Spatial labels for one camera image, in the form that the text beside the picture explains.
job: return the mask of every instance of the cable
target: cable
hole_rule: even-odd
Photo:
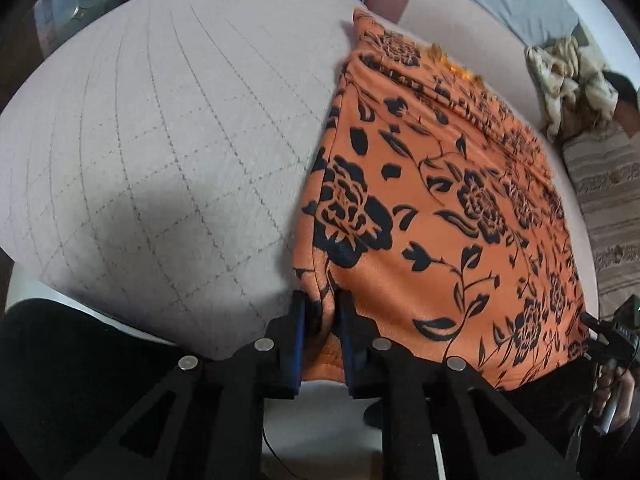
[[[271,451],[271,454],[274,456],[274,458],[280,462],[280,465],[287,470],[287,472],[293,476],[293,478],[297,478],[298,480],[306,480],[306,478],[303,478],[302,476],[298,476],[296,475],[291,469],[289,469],[285,463],[280,459],[279,456],[276,455],[276,452],[273,450],[273,447],[271,447],[271,444],[269,444],[269,441],[267,440],[267,434],[264,432],[264,427],[262,427],[262,438],[264,439],[264,443],[267,445],[267,447],[269,448],[269,451]]]
[[[626,365],[625,371],[622,372],[617,377],[613,377],[613,380],[611,381],[611,384],[609,385],[609,391],[613,391],[613,388],[615,386],[618,386],[618,383],[622,380],[622,376],[629,371],[629,369],[631,368],[631,365],[636,361],[636,356],[638,356],[638,350],[640,350],[640,339],[638,339],[638,341],[636,342],[636,351],[634,352],[634,355],[631,358],[631,360]]]

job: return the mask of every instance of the black fabric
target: black fabric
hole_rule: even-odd
[[[564,454],[579,419],[589,409],[594,365],[579,358],[516,390],[507,400]]]
[[[182,355],[68,306],[23,301],[0,321],[0,422],[41,478],[59,479]]]
[[[604,79],[609,81],[613,88],[618,91],[618,98],[631,104],[638,110],[638,95],[631,81],[622,74],[616,72],[603,71]]]

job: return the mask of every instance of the metal screw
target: metal screw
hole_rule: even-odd
[[[386,337],[379,337],[373,340],[371,346],[373,346],[373,348],[375,348],[376,350],[384,352],[391,348],[391,341],[389,341],[389,339],[387,339]]]
[[[193,370],[198,366],[198,358],[195,355],[185,355],[178,361],[180,370]]]
[[[258,352],[268,352],[274,346],[275,346],[275,343],[273,342],[273,339],[269,339],[268,337],[262,337],[254,343],[254,348]]]
[[[452,370],[461,372],[466,368],[466,361],[462,357],[450,357],[447,359],[447,366]]]

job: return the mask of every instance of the black flower pattern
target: black flower pattern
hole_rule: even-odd
[[[463,180],[458,190],[458,200],[466,217],[478,221],[478,228],[488,244],[499,244],[500,236],[507,227],[494,194],[484,186],[482,178],[475,171],[465,170]]]
[[[516,357],[513,365],[524,362],[530,350],[533,350],[540,339],[542,331],[542,306],[535,298],[527,298],[524,310],[516,316],[513,331],[513,344],[516,347]]]
[[[420,51],[414,44],[407,43],[402,34],[385,30],[378,36],[382,50],[387,56],[405,66],[420,66]]]
[[[513,205],[513,212],[518,219],[518,223],[523,229],[529,229],[529,226],[535,227],[540,225],[540,218],[535,214],[527,195],[522,188],[513,182],[510,184],[504,183],[504,190],[511,200]]]
[[[542,195],[551,208],[551,219],[564,219],[564,208],[562,208],[562,201],[555,189],[543,189]]]
[[[572,341],[566,349],[566,354],[569,360],[574,360],[580,357],[584,353],[584,342]]]
[[[505,133],[502,143],[511,148],[513,155],[524,155],[525,157],[535,155],[535,150],[521,129],[512,129],[509,133]]]
[[[560,324],[562,321],[562,314],[567,306],[566,300],[566,289],[562,284],[562,280],[560,276],[556,273],[551,274],[551,292],[550,292],[550,301],[549,301],[549,309],[556,315],[556,323]]]
[[[565,263],[566,268],[571,270],[571,278],[569,279],[569,281],[572,282],[578,280],[578,269],[575,266],[575,258],[573,253],[567,258]]]
[[[362,168],[339,155],[327,165],[319,201],[303,212],[315,217],[314,246],[340,267],[353,267],[369,249],[391,248],[391,215],[368,194]]]

